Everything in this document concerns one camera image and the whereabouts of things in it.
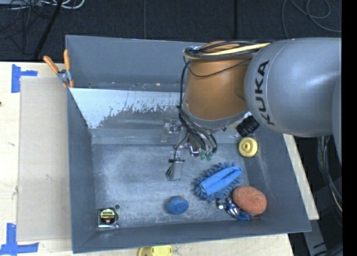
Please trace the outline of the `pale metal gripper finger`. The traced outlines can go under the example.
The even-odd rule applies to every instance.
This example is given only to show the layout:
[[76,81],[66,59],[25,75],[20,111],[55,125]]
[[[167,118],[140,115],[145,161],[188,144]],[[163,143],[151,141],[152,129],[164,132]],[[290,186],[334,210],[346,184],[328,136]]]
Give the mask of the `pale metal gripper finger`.
[[170,135],[179,134],[180,131],[181,122],[178,119],[164,119],[163,127],[160,133],[160,142],[168,142]]
[[170,164],[165,175],[168,181],[180,180],[182,176],[182,170],[185,163],[181,152],[174,153],[174,156],[168,160]]

